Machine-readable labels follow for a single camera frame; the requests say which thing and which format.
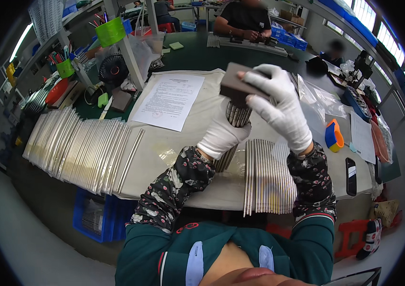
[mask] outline green table surface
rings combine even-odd
[[[262,51],[255,51],[245,48],[225,47],[207,48],[207,34],[205,32],[179,32],[167,34],[164,45],[168,48],[170,43],[180,42],[184,47],[182,49],[171,50],[170,53],[164,54],[162,62],[164,67],[154,70],[154,72],[191,70],[191,71],[211,71],[216,68],[226,70],[228,63],[236,62],[238,64],[254,67],[260,64],[273,64],[294,74],[300,74],[305,80],[313,83],[329,93],[337,94],[344,102],[344,90],[335,86],[327,76],[317,76],[309,73],[307,70],[306,60],[314,57],[305,51],[295,49],[283,44],[277,44],[287,51],[293,52],[299,62],[292,61],[287,57],[276,54],[270,54]],[[122,117],[127,120],[134,106],[135,101],[131,103],[125,113],[119,113],[109,110],[106,114],[107,119]],[[81,118],[99,118],[103,108],[96,105],[87,105],[83,97],[80,97],[74,104]],[[401,175],[396,152],[394,152],[393,165],[382,164],[382,178],[384,181],[391,181]]]

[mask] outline black fan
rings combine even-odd
[[[120,86],[128,74],[128,67],[126,67],[125,59],[121,54],[108,56],[99,67],[99,80],[113,84],[115,87]]]

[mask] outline white glove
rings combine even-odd
[[[226,107],[228,106],[228,102],[228,98],[222,102],[207,132],[197,144],[197,147],[201,151],[214,159],[220,159],[231,147],[247,139],[252,129],[250,123],[245,124],[243,127],[236,128],[228,122],[226,119]]]
[[[274,65],[262,64],[254,67],[254,70],[271,75],[272,79],[247,72],[243,80],[274,97],[278,104],[274,107],[260,96],[249,95],[247,105],[285,137],[291,151],[296,154],[303,152],[312,143],[312,133],[302,113],[290,76],[287,71]]]

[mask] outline sanding block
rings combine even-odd
[[[124,92],[120,87],[117,87],[112,90],[112,96],[114,97],[114,101],[110,108],[117,112],[125,112],[132,101],[131,94]]]
[[[237,72],[254,72],[263,77],[270,78],[270,76],[264,75],[259,71],[254,71],[252,68],[231,62],[228,64],[225,76],[220,83],[221,95],[229,97],[233,102],[233,105],[239,108],[245,108],[247,106],[245,98],[249,94],[256,94],[269,100],[269,95],[262,90],[240,80],[237,76]]]

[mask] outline document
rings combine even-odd
[[[351,141],[358,155],[365,161],[375,164],[374,141],[372,140],[371,124],[365,122],[354,111],[351,115]]]
[[[161,75],[132,120],[181,132],[204,79],[179,74]]]

